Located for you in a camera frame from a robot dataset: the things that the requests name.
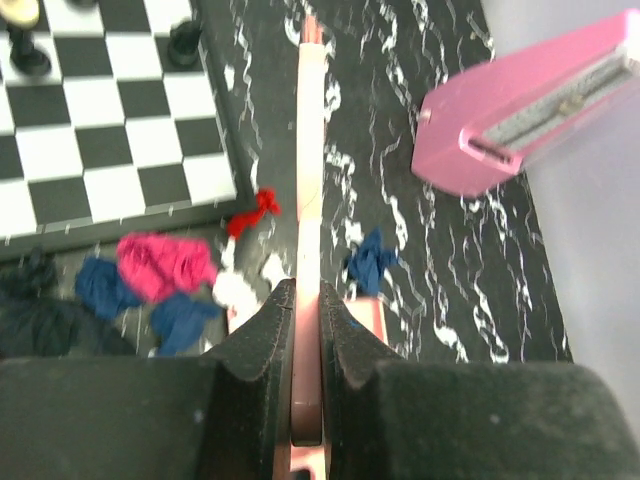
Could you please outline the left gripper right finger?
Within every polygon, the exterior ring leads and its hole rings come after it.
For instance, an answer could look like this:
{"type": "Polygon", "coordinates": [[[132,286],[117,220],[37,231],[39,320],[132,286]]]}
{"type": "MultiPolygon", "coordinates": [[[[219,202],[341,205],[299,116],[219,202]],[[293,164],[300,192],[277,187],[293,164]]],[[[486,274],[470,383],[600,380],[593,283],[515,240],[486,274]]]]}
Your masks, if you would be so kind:
{"type": "Polygon", "coordinates": [[[591,370],[406,360],[319,295],[333,479],[635,479],[639,449],[591,370]]]}

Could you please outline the pink hand brush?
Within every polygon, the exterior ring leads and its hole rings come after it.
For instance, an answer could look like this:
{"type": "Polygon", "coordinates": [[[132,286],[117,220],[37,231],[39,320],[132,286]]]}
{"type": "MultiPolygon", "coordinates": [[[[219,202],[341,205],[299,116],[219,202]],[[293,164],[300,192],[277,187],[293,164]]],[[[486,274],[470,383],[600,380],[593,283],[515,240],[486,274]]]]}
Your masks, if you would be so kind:
{"type": "Polygon", "coordinates": [[[324,477],[322,376],[318,301],[324,179],[323,28],[304,19],[299,44],[296,120],[297,264],[291,385],[291,468],[324,477]]]}

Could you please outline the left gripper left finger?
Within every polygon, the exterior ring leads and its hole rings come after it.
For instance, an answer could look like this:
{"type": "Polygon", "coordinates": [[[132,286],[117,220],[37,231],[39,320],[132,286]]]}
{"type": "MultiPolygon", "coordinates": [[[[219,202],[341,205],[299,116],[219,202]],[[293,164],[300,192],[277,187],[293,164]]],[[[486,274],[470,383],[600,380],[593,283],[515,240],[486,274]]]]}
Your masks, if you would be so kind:
{"type": "Polygon", "coordinates": [[[198,357],[1,365],[5,479],[285,479],[296,284],[198,357]]]}

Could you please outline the pink dustpan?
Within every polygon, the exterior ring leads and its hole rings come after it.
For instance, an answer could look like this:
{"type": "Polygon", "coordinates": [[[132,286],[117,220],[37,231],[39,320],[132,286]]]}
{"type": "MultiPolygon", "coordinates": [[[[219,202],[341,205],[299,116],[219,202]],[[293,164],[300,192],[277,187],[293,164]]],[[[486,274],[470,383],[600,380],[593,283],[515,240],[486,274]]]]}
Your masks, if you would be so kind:
{"type": "MultiPolygon", "coordinates": [[[[226,308],[228,331],[233,333],[249,320],[263,305],[258,301],[248,309],[240,306],[230,306],[226,308]]],[[[357,298],[346,300],[345,305],[351,315],[371,333],[373,333],[385,345],[389,345],[384,308],[378,299],[357,298]]]]}

